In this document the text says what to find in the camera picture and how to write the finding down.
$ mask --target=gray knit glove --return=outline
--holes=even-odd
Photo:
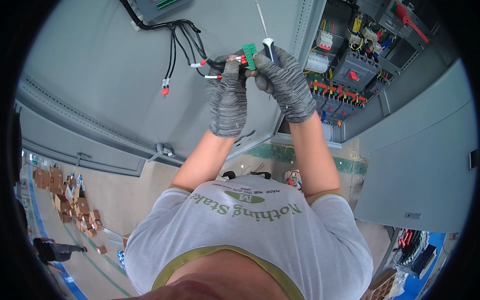
[[[245,72],[239,74],[239,54],[220,56],[215,61],[227,61],[222,79],[207,79],[206,93],[212,107],[210,131],[218,137],[237,137],[247,121],[247,89]],[[220,75],[220,71],[210,69],[208,75]]]
[[[288,52],[275,47],[275,53],[281,67],[274,65],[262,50],[253,55],[260,74],[249,72],[247,76],[255,76],[257,87],[272,94],[288,122],[303,122],[313,115],[316,108],[305,75],[298,61]]]

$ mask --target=red wire end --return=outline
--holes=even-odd
[[[168,87],[164,87],[162,89],[162,95],[163,95],[163,98],[167,98],[167,95],[168,95]]]

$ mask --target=green logo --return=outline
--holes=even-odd
[[[225,191],[225,194],[245,203],[261,203],[265,201],[265,199],[261,197],[247,194],[239,194],[237,192]]]

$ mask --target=person walking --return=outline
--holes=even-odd
[[[33,239],[33,246],[36,249],[38,259],[42,264],[47,265],[60,273],[64,273],[64,271],[58,269],[50,262],[65,262],[70,259],[72,252],[87,252],[86,247],[57,244],[54,239],[49,238]]]

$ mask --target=black cable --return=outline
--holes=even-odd
[[[168,61],[168,70],[165,74],[165,79],[168,78],[168,72],[170,72],[170,66],[172,65],[172,44],[173,44],[173,32],[170,34],[170,60]]]
[[[195,58],[195,52],[193,51],[192,43],[191,43],[190,40],[188,39],[187,34],[186,34],[185,31],[183,30],[182,25],[180,25],[179,27],[180,27],[180,31],[183,33],[183,36],[187,39],[188,45],[190,46],[190,50],[192,51],[193,63],[197,63],[197,60],[196,60],[196,58]]]
[[[135,12],[133,11],[132,7],[130,6],[130,4],[128,3],[127,0],[120,0],[120,2],[122,3],[123,7],[127,10],[127,13],[132,18],[135,25],[138,26],[139,28],[141,28],[143,30],[155,30],[155,29],[159,29],[159,28],[170,29],[170,31],[171,31],[171,35],[170,35],[170,61],[168,63],[168,69],[167,69],[167,74],[165,75],[165,79],[172,77],[173,70],[175,68],[176,58],[177,58],[177,49],[176,49],[176,44],[177,43],[180,46],[180,48],[182,49],[183,54],[185,55],[185,58],[187,59],[188,65],[191,64],[190,57],[188,56],[187,51],[185,50],[183,45],[180,43],[180,41],[177,37],[177,33],[176,33],[177,26],[180,28],[184,37],[187,39],[187,42],[190,46],[190,50],[192,51],[193,62],[196,63],[196,58],[195,58],[195,51],[193,50],[192,43],[193,43],[195,49],[197,50],[198,54],[200,55],[200,57],[203,60],[207,59],[204,44],[203,44],[202,38],[199,35],[199,33],[201,33],[202,31],[200,29],[198,29],[193,24],[192,21],[181,19],[181,20],[175,20],[175,21],[165,22],[165,23],[160,23],[160,24],[155,24],[155,25],[145,25],[143,23],[143,21],[141,21],[138,18],[138,16],[135,14]],[[192,34],[190,33],[190,28],[188,28],[187,25],[193,30],[193,32],[195,32],[196,40],[192,36]],[[173,52],[174,52],[173,63],[172,63],[172,45],[173,45]],[[219,70],[221,72],[223,72],[223,70],[225,68],[225,63],[226,63],[225,61],[214,61],[214,60],[211,60],[211,59],[208,59],[206,62],[211,68],[213,68],[215,70]],[[197,72],[201,76],[204,76],[198,70],[198,68],[197,68]]]
[[[177,43],[173,39],[173,35],[172,35],[172,40],[173,40],[173,65],[172,65],[172,70],[170,71],[170,75],[168,76],[169,78],[172,77],[173,69],[175,69],[175,63],[177,62]]]
[[[177,38],[177,34],[175,33],[175,27],[173,27],[172,32],[173,32],[173,37],[177,41],[180,48],[183,50],[183,54],[185,54],[185,58],[187,59],[187,64],[190,65],[190,58],[187,55],[187,51],[185,51],[185,48],[183,47],[183,45],[180,43],[179,39]]]

